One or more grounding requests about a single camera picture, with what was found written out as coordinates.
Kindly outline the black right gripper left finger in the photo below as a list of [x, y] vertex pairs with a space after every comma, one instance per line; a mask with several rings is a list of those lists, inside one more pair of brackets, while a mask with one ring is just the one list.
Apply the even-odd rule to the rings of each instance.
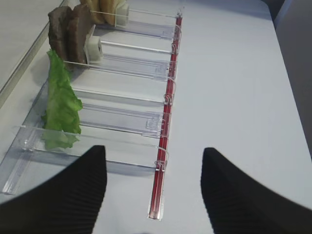
[[0, 205], [2, 234], [90, 234], [107, 186], [106, 152], [87, 152], [41, 185]]

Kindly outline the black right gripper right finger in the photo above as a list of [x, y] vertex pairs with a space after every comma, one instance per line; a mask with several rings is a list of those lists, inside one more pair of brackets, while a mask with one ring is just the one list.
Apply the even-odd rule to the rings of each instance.
[[270, 190], [217, 149], [204, 149], [201, 194], [215, 234], [310, 234], [312, 211]]

